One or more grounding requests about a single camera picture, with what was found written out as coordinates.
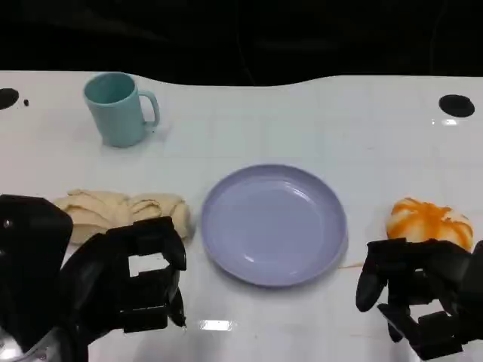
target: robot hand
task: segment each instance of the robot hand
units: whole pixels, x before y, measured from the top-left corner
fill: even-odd
[[[186,253],[170,217],[97,234],[62,266],[71,233],[50,202],[0,195],[0,360],[85,362],[111,330],[184,326]],[[154,253],[169,265],[131,277],[129,257]]]
[[[373,241],[358,281],[355,304],[368,311],[385,286],[387,303],[377,306],[394,342],[406,338],[423,360],[461,352],[483,339],[483,241],[473,254],[449,241]],[[438,299],[444,311],[411,317],[410,305]]]

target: white table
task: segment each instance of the white table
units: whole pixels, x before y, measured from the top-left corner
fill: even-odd
[[[55,198],[75,188],[176,192],[197,214],[209,188],[228,172],[277,162],[302,167],[337,192],[349,218],[346,265],[363,261],[365,244],[385,237],[385,218],[404,196],[456,207],[472,220],[475,237],[483,238],[481,79],[335,77],[255,88],[138,78],[141,89],[155,92],[171,131],[111,149],[101,145],[83,103],[91,76],[0,73],[2,87],[20,92],[19,102],[0,111],[1,193]],[[445,94],[467,95],[475,114],[447,116],[438,108]],[[92,361],[418,360],[406,344],[389,341],[377,311],[355,308],[360,269],[264,290],[214,267],[198,233],[187,253],[180,281],[187,331],[172,325],[127,336],[115,331],[91,346]],[[157,260],[138,262],[142,267]],[[483,342],[465,349],[441,360],[481,360]]]

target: plate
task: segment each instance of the plate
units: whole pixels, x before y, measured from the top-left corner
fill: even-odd
[[[262,164],[222,179],[202,207],[202,239],[228,273],[267,287],[303,283],[337,266],[347,248],[346,214],[319,178]]]

